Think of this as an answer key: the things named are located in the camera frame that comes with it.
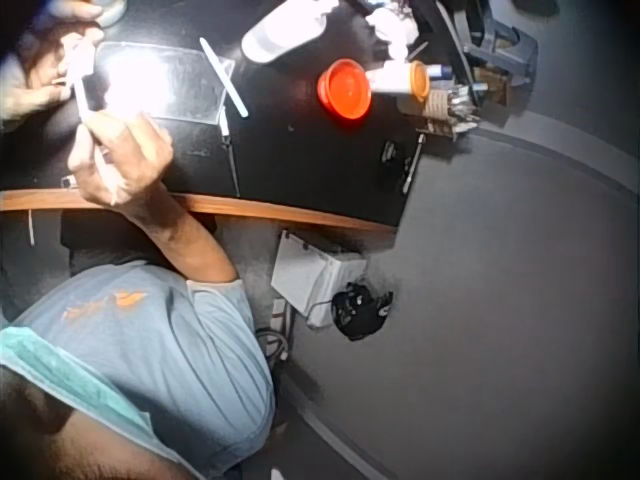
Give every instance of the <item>orange print on shirt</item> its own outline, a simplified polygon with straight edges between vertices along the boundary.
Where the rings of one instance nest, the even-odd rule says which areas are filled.
[[[113,294],[115,304],[118,308],[130,309],[138,302],[145,298],[148,294],[144,292],[116,292]],[[107,302],[111,295],[97,302],[89,302],[78,307],[68,307],[63,316],[63,320],[78,320],[89,315],[93,315],[101,311],[107,306]]]

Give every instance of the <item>white electrical box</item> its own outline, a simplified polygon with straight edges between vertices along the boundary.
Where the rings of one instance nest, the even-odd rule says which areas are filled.
[[[282,232],[271,286],[309,326],[324,327],[333,324],[333,296],[364,275],[367,261],[323,238],[310,241],[288,230]]]

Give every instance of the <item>black workbench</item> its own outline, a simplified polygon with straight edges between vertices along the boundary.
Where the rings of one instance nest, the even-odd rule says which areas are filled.
[[[387,139],[410,154],[416,134],[391,97],[374,96],[366,118],[345,125],[318,102],[316,83],[336,59],[378,66],[376,42],[364,18],[348,4],[328,17],[325,33],[271,64],[243,57],[243,35],[279,2],[267,0],[136,0],[106,30],[107,41],[200,50],[205,37],[219,56],[234,59],[232,80],[249,110],[241,119],[227,98],[227,115],[243,199],[302,207],[390,226],[405,204],[385,182],[380,153]],[[226,152],[217,126],[167,121],[175,160],[165,183],[173,192],[233,197]],[[57,188],[77,124],[73,102],[30,119],[3,142],[0,191]]]

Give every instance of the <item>person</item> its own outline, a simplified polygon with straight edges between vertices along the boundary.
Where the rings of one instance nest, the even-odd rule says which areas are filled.
[[[47,27],[46,39],[36,32],[28,62],[18,61],[21,80],[3,86],[3,119],[69,97],[51,84],[64,73],[56,39],[71,25],[102,38],[86,23],[99,8],[80,3],[48,10],[73,22]],[[97,155],[122,177],[114,196]],[[172,157],[169,133],[144,114],[100,111],[78,126],[68,166],[82,197],[137,226],[176,271],[140,260],[91,268],[5,322],[2,478],[213,478],[264,444],[273,385],[243,284],[162,185]]]

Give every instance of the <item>light blue t-shirt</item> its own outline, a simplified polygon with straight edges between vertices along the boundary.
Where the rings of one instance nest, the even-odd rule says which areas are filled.
[[[156,436],[206,478],[257,451],[271,376],[241,281],[185,281],[132,262],[88,270],[13,322],[108,379]]]

